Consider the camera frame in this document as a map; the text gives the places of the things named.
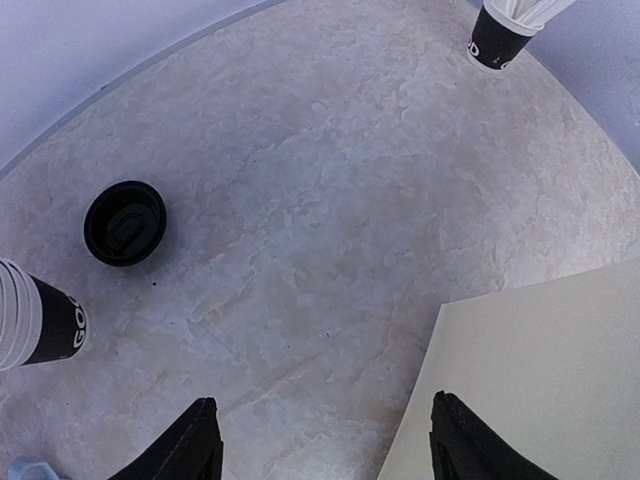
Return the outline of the stack of black lids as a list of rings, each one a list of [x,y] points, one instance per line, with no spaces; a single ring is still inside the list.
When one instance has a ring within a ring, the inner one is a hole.
[[[136,265],[161,243],[167,208],[151,185],[127,180],[109,186],[90,205],[83,227],[87,249],[113,267]]]

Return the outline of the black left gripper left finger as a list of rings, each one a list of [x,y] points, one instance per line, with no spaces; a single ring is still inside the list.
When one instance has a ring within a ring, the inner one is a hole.
[[[195,400],[139,457],[111,479],[217,479],[223,442],[214,398]]]

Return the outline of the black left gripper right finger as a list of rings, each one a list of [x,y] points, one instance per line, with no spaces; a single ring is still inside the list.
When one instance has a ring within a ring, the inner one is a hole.
[[[436,479],[551,479],[453,393],[434,395],[429,433]]]

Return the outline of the cream paper bag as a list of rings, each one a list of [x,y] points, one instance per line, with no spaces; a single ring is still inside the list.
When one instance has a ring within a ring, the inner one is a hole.
[[[433,479],[455,455],[438,392],[556,478],[637,478],[638,262],[443,305],[381,478]]]

